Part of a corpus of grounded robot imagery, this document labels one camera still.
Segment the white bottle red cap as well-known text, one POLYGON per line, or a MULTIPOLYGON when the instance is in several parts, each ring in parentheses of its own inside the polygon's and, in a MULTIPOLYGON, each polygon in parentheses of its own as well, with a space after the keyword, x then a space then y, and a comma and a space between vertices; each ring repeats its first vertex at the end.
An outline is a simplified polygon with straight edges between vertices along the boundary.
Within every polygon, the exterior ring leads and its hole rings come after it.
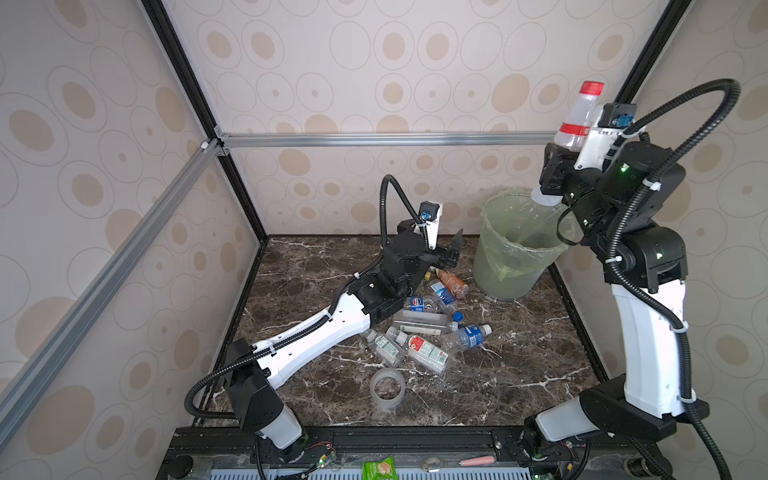
POLYGON ((574 171, 582 147, 587 142, 594 122, 593 111, 603 89, 602 82, 585 81, 570 113, 554 139, 545 146, 539 183, 531 193, 532 200, 537 204, 554 207, 562 202, 565 179, 574 171))

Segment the clear bottle red green label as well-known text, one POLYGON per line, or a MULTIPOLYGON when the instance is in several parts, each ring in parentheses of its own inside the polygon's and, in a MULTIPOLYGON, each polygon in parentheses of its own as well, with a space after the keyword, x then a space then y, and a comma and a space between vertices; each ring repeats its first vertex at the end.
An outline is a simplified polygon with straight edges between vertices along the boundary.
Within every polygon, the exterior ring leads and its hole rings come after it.
POLYGON ((424 337, 408 334, 394 326, 387 329, 385 336, 402 347, 408 357, 415 362, 438 375, 445 372, 450 355, 424 337))

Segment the clear bottle green white label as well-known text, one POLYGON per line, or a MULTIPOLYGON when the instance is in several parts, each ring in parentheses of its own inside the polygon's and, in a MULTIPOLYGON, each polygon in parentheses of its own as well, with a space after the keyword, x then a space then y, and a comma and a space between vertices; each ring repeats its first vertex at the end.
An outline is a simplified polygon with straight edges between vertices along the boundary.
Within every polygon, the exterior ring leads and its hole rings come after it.
POLYGON ((373 329, 365 330, 361 336, 366 340, 369 349, 390 368, 399 367, 405 360, 405 352, 392 340, 373 329))

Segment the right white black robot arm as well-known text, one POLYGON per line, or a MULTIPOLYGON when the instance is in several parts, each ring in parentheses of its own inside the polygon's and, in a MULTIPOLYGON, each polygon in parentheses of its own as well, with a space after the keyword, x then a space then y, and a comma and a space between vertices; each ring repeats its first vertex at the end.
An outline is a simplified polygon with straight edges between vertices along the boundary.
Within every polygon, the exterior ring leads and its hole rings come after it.
POLYGON ((683 317, 685 242, 654 216, 685 178, 682 158, 733 110, 741 86, 734 79, 711 80, 644 116, 636 115, 632 103, 600 104, 602 91, 596 81, 581 86, 579 100, 546 145, 532 197, 573 216, 581 244, 600 261, 619 310, 626 371, 528 418, 521 447, 529 459, 541 461, 564 440, 619 435, 641 457, 637 465, 627 466, 629 474, 668 479, 670 468, 648 447, 685 423, 726 479, 730 468, 704 425, 709 406, 693 387, 689 326, 683 317), (652 143, 650 123, 716 92, 722 98, 713 114, 678 147, 652 143))

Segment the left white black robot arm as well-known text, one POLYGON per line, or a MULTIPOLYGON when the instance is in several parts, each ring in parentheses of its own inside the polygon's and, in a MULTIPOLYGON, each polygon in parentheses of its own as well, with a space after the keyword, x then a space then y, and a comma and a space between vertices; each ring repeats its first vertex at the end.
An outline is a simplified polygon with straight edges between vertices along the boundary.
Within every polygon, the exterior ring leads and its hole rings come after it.
POLYGON ((296 450, 305 431, 277 393, 293 374, 340 342, 392 317, 404 307, 430 268, 457 265, 462 236, 437 242, 444 207, 413 206, 387 174, 379 189, 380 250, 375 260, 336 291, 329 306, 294 327, 254 344, 235 344, 223 366, 198 380, 184 399, 199 419, 234 420, 240 429, 296 450))

